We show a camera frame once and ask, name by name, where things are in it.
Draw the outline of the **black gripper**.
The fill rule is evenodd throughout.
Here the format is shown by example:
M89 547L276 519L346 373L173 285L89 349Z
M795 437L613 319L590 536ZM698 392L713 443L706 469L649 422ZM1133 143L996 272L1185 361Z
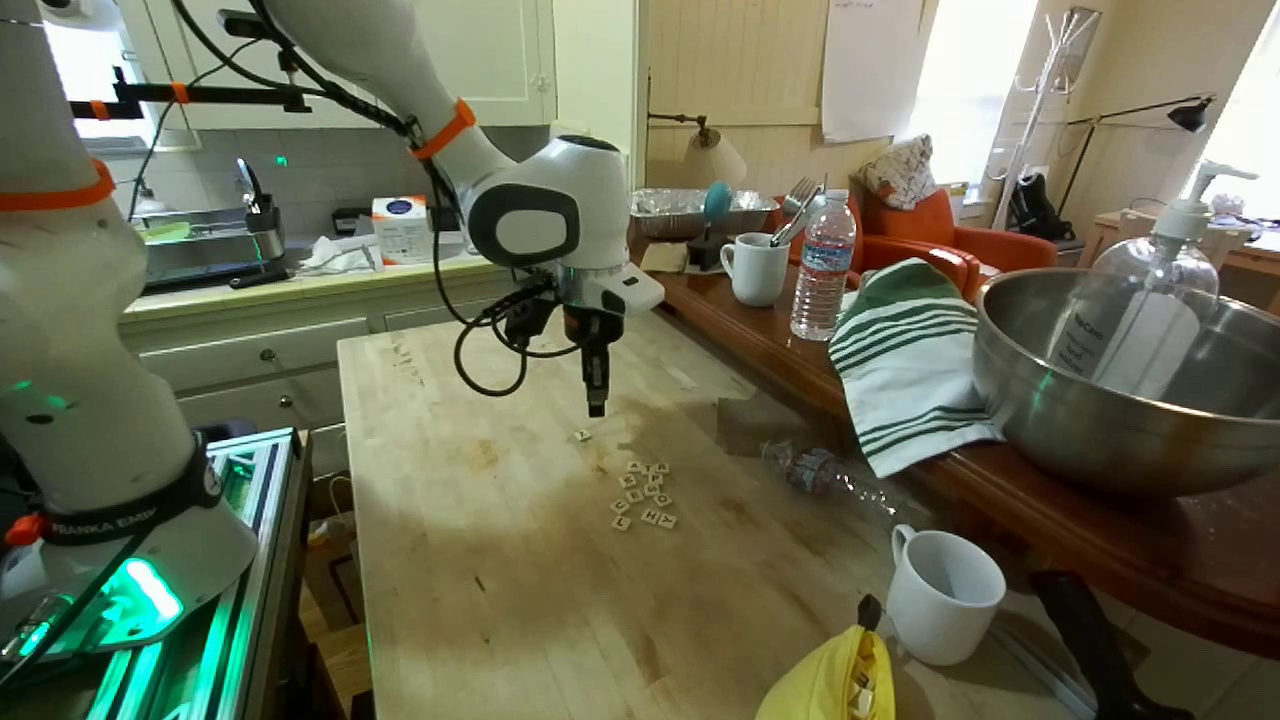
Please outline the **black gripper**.
M620 312L569 307L563 337L580 349L580 373L586 392L586 410L609 407L609 349L623 337Z

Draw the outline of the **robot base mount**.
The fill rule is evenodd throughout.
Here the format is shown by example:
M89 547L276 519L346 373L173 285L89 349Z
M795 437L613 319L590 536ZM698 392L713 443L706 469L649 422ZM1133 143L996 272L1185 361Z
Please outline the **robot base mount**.
M0 720L268 720L306 446L294 430L209 443L240 542L119 542L94 591L60 595L3 651Z

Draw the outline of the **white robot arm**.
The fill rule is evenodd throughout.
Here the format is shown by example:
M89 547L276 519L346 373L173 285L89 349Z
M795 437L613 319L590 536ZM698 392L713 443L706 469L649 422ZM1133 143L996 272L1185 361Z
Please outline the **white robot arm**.
M251 0L306 89L403 135L471 247L563 307L590 400L609 344L662 287L626 259L623 154L556 135L506 160L452 96L411 0ZM145 239L76 126L42 0L0 0L0 437L31 474L42 536L3 568L9 651L147 642L254 555L173 386L119 340Z

